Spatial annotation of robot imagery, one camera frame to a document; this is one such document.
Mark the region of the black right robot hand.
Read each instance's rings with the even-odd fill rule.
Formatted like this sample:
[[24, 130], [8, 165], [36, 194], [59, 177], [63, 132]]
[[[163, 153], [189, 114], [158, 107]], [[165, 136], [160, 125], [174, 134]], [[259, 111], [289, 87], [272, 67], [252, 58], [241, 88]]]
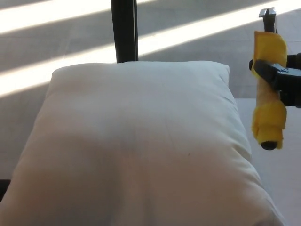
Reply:
[[280, 93], [280, 99], [285, 106], [301, 107], [301, 54], [287, 56], [286, 66], [265, 60], [249, 62], [249, 69], [255, 66], [268, 87]]

